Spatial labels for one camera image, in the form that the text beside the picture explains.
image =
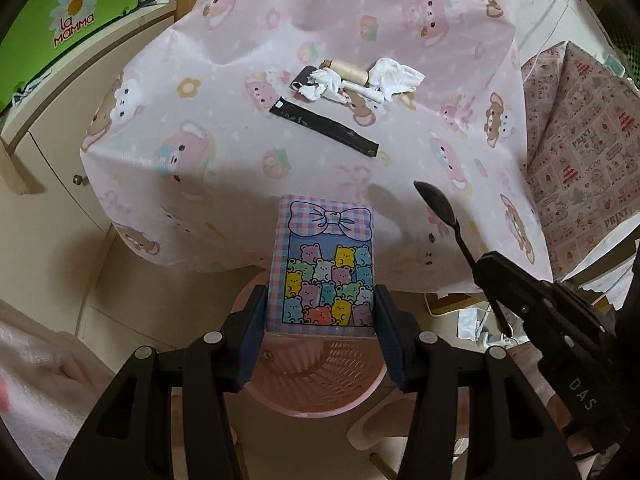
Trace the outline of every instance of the spool of thread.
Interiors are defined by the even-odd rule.
[[[359,66],[347,63],[341,59],[325,59],[320,68],[330,68],[337,73],[342,79],[356,83],[356,85],[364,86],[369,80],[369,73],[361,69]]]

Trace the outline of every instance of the silver screw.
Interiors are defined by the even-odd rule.
[[[489,355],[494,359],[504,359],[507,357],[507,352],[501,346],[492,346],[489,348]]]
[[[222,341],[222,334],[220,332],[207,332],[204,335],[204,342],[209,343],[210,345],[215,345]]]
[[[419,338],[420,341],[427,345],[433,345],[438,340],[438,336],[433,332],[420,332]]]
[[[149,346],[141,346],[140,348],[138,348],[136,350],[136,353],[134,355],[136,356],[137,359],[146,359],[152,353],[153,353],[153,351],[152,351],[151,347],[149,347]]]

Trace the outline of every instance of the bow illustration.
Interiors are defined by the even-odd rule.
[[[371,212],[364,207],[327,211],[309,202],[292,202],[289,229],[302,237],[326,233],[367,242],[371,240]]]

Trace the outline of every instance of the cabinet door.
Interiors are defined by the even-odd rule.
[[[60,181],[104,232],[111,221],[94,195],[91,183],[86,181],[80,145],[114,79],[147,43],[173,22],[173,18],[162,20],[102,56],[65,88],[30,128],[42,155]]]
[[[31,194],[0,186],[0,298],[52,330],[73,333],[104,233],[29,134],[12,161]]]

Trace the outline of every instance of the green bag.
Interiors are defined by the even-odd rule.
[[[138,0],[29,0],[0,43],[0,111],[82,38],[138,6]]]

